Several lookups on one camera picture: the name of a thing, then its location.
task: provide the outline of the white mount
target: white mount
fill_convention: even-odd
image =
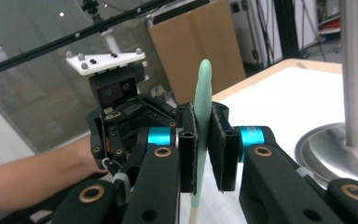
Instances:
[[[75,56],[71,51],[66,52],[66,61],[81,75],[91,75],[107,69],[123,66],[145,58],[141,49],[134,53],[119,54],[87,54]]]

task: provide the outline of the metal stand base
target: metal stand base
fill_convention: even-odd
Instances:
[[[329,124],[306,133],[296,145],[296,160],[327,187],[330,180],[358,180],[358,147],[346,146],[345,123]]]

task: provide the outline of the black rod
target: black rod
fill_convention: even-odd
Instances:
[[[296,15],[292,0],[274,0],[281,39],[282,58],[300,58],[296,31]]]
[[[133,19],[137,16],[143,15],[146,12],[162,7],[170,2],[173,2],[174,0],[155,0],[151,1],[145,4],[142,4],[141,6],[131,9],[129,11],[123,12],[120,15],[114,16],[109,18],[108,20],[98,22],[94,25],[91,25],[88,28],[85,28],[83,30],[80,30],[76,33],[73,33],[71,35],[67,35],[63,38],[54,40],[44,46],[31,49],[29,51],[26,51],[20,55],[14,56],[10,59],[4,60],[0,62],[0,72],[5,71],[11,67],[14,67],[16,65],[19,65],[21,63],[26,63],[28,61],[31,61],[34,58],[40,57],[44,54],[47,54],[49,52],[52,52],[55,49],[59,49],[63,46],[72,44],[76,42],[77,40],[86,38],[90,35],[94,35],[96,33],[100,33],[102,27],[112,27],[115,25],[118,25],[124,21]]]

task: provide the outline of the blue ring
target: blue ring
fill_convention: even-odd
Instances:
[[[242,138],[242,158],[241,162],[245,161],[245,149],[254,144],[264,144],[265,138],[263,131],[258,126],[241,126],[241,138]]]
[[[170,127],[151,127],[147,137],[147,143],[156,144],[159,146],[169,145],[171,142],[171,128]]]

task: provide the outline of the cardboard box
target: cardboard box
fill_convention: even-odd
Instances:
[[[148,31],[179,104],[194,101],[203,59],[212,64],[213,94],[246,78],[226,0],[196,8]]]

